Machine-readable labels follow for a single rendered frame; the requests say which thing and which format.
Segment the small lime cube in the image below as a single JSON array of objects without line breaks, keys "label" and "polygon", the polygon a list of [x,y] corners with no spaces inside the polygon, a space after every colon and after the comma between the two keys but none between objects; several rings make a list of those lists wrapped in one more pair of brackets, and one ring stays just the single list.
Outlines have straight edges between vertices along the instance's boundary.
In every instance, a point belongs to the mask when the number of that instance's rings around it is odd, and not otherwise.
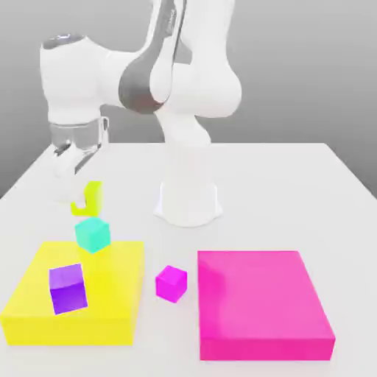
[{"label": "small lime cube", "polygon": [[75,202],[71,203],[71,214],[73,216],[98,217],[102,210],[102,182],[90,181],[84,188],[85,207],[77,207]]}]

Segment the large pink box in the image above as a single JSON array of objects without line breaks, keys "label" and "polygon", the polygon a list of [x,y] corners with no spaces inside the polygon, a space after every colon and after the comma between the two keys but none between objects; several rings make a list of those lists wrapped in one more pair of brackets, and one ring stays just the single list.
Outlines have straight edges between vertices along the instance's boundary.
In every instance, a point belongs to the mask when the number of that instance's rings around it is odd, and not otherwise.
[{"label": "large pink box", "polygon": [[203,361],[328,361],[336,337],[297,251],[197,254]]}]

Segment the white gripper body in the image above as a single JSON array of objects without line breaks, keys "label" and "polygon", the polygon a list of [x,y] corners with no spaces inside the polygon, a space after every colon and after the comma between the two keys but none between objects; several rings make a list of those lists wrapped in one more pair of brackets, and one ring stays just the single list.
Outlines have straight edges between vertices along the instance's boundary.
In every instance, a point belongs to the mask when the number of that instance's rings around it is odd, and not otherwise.
[{"label": "white gripper body", "polygon": [[81,149],[65,143],[54,150],[52,159],[52,193],[63,203],[76,202],[87,184],[94,179],[94,165],[101,145]]}]

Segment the small purple cube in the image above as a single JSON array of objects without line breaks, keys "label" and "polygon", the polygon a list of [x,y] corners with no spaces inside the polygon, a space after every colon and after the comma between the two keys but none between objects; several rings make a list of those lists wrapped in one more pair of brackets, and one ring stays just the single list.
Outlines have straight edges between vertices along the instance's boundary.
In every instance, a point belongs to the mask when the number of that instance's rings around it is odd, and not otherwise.
[{"label": "small purple cube", "polygon": [[49,270],[49,291],[54,314],[63,314],[88,306],[81,264]]}]

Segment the small magenta cube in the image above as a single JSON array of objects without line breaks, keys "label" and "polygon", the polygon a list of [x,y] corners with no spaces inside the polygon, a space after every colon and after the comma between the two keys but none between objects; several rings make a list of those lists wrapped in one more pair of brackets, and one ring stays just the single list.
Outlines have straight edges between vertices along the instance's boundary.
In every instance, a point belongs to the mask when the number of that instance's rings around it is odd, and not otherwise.
[{"label": "small magenta cube", "polygon": [[155,277],[155,293],[158,297],[176,303],[187,290],[188,273],[167,265]]}]

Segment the large yellow box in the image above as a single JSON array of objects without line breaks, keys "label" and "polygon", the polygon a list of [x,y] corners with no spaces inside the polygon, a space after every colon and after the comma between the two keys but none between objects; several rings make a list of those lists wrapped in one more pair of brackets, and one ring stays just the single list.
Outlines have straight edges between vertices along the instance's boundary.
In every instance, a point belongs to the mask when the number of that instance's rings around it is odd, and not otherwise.
[{"label": "large yellow box", "polygon": [[[88,306],[55,314],[49,270],[81,264]],[[0,321],[8,345],[131,345],[144,278],[143,242],[89,253],[76,242],[44,242]]]}]

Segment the small teal cube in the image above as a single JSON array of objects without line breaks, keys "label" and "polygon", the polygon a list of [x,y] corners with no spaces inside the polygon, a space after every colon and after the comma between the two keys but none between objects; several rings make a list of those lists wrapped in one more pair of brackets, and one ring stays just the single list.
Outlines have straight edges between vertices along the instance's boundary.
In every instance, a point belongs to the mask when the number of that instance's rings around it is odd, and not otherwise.
[{"label": "small teal cube", "polygon": [[89,217],[76,224],[75,235],[77,244],[89,253],[96,253],[110,243],[110,226],[98,217]]}]

